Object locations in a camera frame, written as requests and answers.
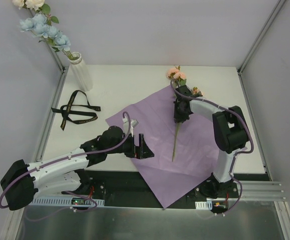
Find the small peach rose stem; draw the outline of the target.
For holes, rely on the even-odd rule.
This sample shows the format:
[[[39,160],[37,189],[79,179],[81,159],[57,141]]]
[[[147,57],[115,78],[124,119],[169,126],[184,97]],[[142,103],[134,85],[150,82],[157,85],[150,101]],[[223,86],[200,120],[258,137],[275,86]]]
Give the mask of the small peach rose stem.
[[[201,90],[198,88],[198,87],[193,87],[191,90],[191,93],[192,93],[192,96],[190,96],[191,98],[197,98],[197,97],[202,97],[202,93],[201,93]],[[179,133],[179,130],[180,130],[180,126],[181,126],[181,123],[175,123],[175,134],[174,134],[174,143],[173,143],[173,152],[172,152],[172,162],[174,162],[175,160],[175,157],[176,157],[176,152],[177,152],[177,142],[178,142],[178,133]]]

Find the purple wrapping paper sheet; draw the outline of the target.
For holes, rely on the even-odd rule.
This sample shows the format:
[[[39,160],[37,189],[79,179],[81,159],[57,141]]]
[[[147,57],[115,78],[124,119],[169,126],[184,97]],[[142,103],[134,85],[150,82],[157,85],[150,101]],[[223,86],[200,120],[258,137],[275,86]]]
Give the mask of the purple wrapping paper sheet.
[[[117,91],[110,96],[111,114],[106,119],[107,124],[121,127],[122,112],[127,111],[131,118],[139,122],[135,133],[144,134],[155,157],[139,160],[126,158],[123,154],[111,154],[104,163],[104,169],[137,170],[163,208],[210,176],[217,161],[218,147],[212,122],[203,116],[193,114],[180,126],[176,157],[172,162],[175,123],[174,97],[170,87],[141,101],[136,101],[135,96],[126,91]],[[180,194],[172,193],[175,188],[180,190]]]

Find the blue flower stem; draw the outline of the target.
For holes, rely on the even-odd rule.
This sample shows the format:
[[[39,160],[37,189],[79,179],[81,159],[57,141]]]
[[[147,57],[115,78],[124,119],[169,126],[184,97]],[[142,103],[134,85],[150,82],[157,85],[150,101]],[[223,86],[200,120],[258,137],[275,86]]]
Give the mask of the blue flower stem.
[[[37,13],[32,18],[21,19],[19,28],[21,32],[32,33],[39,42],[47,43],[55,53],[62,52],[70,61],[77,60],[79,55],[71,52],[69,38],[51,25],[52,19],[43,13]]]

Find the white rose stem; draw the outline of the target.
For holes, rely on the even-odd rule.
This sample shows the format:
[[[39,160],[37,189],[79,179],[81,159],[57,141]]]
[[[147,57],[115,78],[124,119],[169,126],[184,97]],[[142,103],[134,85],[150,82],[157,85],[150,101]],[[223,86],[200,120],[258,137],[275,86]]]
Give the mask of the white rose stem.
[[[42,14],[47,18],[47,24],[59,23],[56,16],[51,15],[51,7],[45,3],[45,0],[12,0],[14,6],[19,9],[28,9],[37,14]]]

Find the large peach rose stem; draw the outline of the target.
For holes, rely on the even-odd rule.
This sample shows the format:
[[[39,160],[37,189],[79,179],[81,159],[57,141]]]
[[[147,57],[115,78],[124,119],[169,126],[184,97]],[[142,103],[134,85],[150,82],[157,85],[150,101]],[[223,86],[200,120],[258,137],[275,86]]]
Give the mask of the large peach rose stem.
[[[171,81],[174,88],[186,85],[187,77],[181,71],[181,66],[174,66],[166,73],[166,77]]]

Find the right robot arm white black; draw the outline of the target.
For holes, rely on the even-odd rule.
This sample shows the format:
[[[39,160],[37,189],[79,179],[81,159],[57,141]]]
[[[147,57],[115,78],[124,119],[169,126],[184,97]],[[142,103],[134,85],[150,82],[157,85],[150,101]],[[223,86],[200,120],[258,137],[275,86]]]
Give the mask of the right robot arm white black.
[[[186,85],[172,88],[176,95],[174,101],[174,121],[182,124],[191,114],[197,114],[213,124],[214,139],[219,148],[217,165],[212,173],[216,181],[210,184],[210,192],[215,197],[222,197],[228,191],[226,182],[232,180],[235,158],[244,153],[247,142],[253,143],[242,110],[238,106],[230,108],[218,105],[198,94],[192,95]]]

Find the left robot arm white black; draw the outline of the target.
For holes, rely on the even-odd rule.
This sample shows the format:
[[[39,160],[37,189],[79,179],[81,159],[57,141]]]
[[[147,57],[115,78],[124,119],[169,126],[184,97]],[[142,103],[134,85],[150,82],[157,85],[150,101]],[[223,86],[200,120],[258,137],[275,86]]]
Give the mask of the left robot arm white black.
[[[134,139],[130,130],[111,126],[64,156],[42,162],[15,161],[0,181],[3,190],[0,208],[19,210],[38,197],[60,192],[76,191],[84,195],[90,190],[85,169],[105,161],[110,154],[140,160],[155,156],[142,133],[138,135],[138,145]]]

